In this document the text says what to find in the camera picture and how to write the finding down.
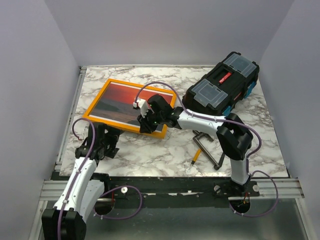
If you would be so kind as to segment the orange wooden picture frame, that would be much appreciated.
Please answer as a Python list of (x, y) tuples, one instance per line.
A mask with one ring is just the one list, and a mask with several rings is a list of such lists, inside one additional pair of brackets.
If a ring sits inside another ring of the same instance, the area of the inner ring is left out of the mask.
[[(131, 83), (109, 78), (91, 102), (83, 117), (92, 122), (105, 123), (109, 126), (153, 138), (163, 139), (167, 133), (167, 126), (159, 125), (155, 132), (140, 133), (140, 124), (137, 120), (140, 112), (133, 108), (133, 102), (142, 84)], [(139, 97), (148, 100), (153, 95), (159, 94), (165, 101), (174, 107), (176, 94), (172, 90), (147, 86)]]

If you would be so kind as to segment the orange handled screwdriver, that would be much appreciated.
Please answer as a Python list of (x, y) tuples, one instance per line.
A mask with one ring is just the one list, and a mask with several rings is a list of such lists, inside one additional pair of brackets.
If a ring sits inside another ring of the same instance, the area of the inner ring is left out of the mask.
[(189, 168), (188, 168), (188, 171), (190, 171), (191, 168), (192, 168), (192, 166), (196, 163), (196, 161), (197, 161), (197, 159), (198, 159), (198, 157), (199, 157), (199, 155), (200, 155), (201, 152), (202, 152), (202, 150), (201, 150), (200, 148), (196, 151), (196, 153), (195, 153), (195, 155), (193, 156), (193, 159), (192, 159), (192, 161), (191, 161), (191, 163), (190, 163), (190, 166), (189, 166)]

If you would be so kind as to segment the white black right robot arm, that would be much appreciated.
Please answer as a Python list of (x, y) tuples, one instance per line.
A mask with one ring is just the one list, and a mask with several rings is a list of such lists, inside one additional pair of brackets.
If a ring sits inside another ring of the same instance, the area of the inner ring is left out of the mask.
[(252, 146), (253, 134), (236, 114), (213, 116), (191, 111), (184, 106), (171, 107), (159, 94), (148, 100), (137, 98), (133, 108), (140, 110), (137, 117), (140, 133), (151, 134), (159, 125), (166, 125), (169, 128), (217, 136), (222, 152), (230, 159), (230, 191), (236, 196), (247, 192), (247, 181), (250, 178), (247, 155)]

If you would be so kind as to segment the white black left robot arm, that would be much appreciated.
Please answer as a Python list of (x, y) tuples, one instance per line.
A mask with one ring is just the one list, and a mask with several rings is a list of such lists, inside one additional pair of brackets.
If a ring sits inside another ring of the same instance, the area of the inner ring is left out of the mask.
[(108, 174), (95, 170), (99, 161), (115, 157), (122, 133), (102, 122), (89, 125), (87, 137), (75, 149), (74, 167), (62, 194), (41, 216), (44, 239), (85, 239), (91, 210), (99, 197), (107, 197), (111, 191)]

